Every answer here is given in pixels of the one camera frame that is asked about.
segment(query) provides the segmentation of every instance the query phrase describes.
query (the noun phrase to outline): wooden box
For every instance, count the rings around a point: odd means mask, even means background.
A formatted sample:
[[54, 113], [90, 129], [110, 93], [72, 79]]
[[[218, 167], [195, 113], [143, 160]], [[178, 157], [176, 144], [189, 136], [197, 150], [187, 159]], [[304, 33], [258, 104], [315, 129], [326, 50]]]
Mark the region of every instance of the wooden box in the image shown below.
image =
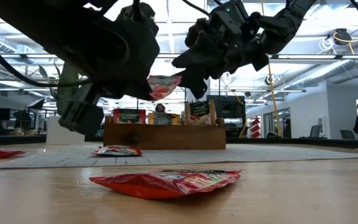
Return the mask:
[[226, 129], [216, 126], [112, 124], [104, 126], [104, 146], [145, 149], [226, 149]]

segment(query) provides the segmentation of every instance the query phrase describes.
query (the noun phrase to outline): ceiling pipe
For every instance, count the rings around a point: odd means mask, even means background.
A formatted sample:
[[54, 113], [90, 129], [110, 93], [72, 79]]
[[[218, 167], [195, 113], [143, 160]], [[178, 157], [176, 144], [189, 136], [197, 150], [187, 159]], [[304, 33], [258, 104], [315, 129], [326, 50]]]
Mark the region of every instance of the ceiling pipe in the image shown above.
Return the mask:
[[[355, 54], [358, 54], [358, 48], [355, 49]], [[356, 66], [355, 60], [338, 60], [337, 62], [331, 63], [329, 65], [319, 65], [307, 72], [298, 75], [296, 78], [286, 82], [285, 85], [280, 85], [275, 87], [276, 90], [285, 90], [287, 88], [294, 88], [297, 86], [310, 86], [317, 84], [320, 81], [323, 81], [327, 78], [334, 77], [340, 73], [345, 72], [345, 70], [350, 70]], [[265, 98], [269, 96], [270, 93], [267, 93], [259, 98]]]

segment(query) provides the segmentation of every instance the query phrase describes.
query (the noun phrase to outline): wooden table surface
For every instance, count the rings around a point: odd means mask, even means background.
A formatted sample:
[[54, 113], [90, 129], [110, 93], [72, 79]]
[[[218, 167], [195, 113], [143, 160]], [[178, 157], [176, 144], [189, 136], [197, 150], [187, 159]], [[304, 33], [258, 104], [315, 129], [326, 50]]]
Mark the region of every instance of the wooden table surface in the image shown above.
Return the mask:
[[[54, 150], [44, 144], [0, 148]], [[244, 173], [224, 189], [166, 201], [116, 194], [88, 180], [167, 167]], [[358, 223], [358, 159], [0, 170], [0, 224], [191, 222]]]

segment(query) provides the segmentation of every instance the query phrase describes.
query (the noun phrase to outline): white box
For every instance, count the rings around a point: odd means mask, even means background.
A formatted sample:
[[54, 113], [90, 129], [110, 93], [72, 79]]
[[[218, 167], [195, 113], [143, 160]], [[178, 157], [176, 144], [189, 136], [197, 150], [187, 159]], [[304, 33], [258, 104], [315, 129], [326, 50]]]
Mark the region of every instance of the white box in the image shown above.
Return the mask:
[[47, 144], [83, 144], [85, 136], [59, 125], [59, 116], [51, 116], [47, 123]]

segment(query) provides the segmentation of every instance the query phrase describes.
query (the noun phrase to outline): white mat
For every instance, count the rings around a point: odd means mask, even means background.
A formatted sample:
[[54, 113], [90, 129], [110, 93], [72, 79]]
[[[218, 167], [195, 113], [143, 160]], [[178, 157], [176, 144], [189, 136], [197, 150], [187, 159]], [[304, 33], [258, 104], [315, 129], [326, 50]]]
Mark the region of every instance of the white mat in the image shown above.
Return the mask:
[[62, 146], [60, 150], [2, 163], [0, 164], [0, 169], [358, 158], [356, 153], [333, 152], [306, 147], [250, 144], [229, 144], [226, 150], [144, 150], [142, 157], [98, 157], [91, 154], [93, 150], [94, 146]]

